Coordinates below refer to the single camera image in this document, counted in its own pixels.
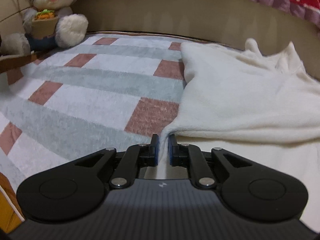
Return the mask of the cream fleece zip jacket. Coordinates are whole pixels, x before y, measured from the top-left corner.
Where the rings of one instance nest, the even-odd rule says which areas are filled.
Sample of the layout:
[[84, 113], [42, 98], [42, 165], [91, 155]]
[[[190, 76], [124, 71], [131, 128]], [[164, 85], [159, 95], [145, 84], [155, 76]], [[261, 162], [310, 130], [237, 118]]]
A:
[[160, 136], [156, 178], [169, 166], [168, 137], [208, 151], [221, 147], [287, 173], [309, 193], [302, 221], [319, 230], [319, 82], [295, 47], [263, 56], [252, 38], [244, 51], [184, 42], [184, 88], [178, 114]]

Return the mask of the checkered floor rug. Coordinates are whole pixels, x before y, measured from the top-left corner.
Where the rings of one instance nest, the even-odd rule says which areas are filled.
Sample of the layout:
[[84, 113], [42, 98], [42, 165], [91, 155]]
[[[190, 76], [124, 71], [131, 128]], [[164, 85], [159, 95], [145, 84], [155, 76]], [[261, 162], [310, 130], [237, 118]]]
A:
[[1, 74], [1, 174], [34, 174], [114, 147], [148, 143], [176, 117], [183, 38], [93, 34]]

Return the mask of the beige bed base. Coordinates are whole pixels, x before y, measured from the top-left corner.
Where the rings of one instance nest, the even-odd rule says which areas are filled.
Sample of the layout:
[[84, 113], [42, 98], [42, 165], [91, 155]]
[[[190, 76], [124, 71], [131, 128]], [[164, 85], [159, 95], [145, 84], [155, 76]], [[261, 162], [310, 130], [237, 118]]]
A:
[[283, 11], [250, 0], [78, 0], [89, 31], [171, 34], [243, 49], [253, 38], [271, 55], [292, 42], [307, 72], [319, 77], [317, 27]]

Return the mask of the grey bunny plush toy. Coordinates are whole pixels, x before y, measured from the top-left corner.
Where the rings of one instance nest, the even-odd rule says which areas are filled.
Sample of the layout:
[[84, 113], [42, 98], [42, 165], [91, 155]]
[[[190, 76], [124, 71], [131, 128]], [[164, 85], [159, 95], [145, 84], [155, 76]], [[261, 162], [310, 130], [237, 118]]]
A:
[[77, 0], [29, 0], [22, 20], [24, 33], [13, 33], [1, 42], [2, 55], [29, 55], [56, 47], [71, 48], [85, 38], [88, 19], [75, 14]]

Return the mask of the cream bedside cabinet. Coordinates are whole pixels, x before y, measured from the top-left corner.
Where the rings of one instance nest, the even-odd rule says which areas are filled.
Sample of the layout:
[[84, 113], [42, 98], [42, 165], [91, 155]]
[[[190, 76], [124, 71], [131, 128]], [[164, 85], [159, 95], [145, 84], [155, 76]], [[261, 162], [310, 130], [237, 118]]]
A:
[[28, 0], [0, 0], [1, 38], [12, 33], [23, 33], [22, 18], [30, 7]]

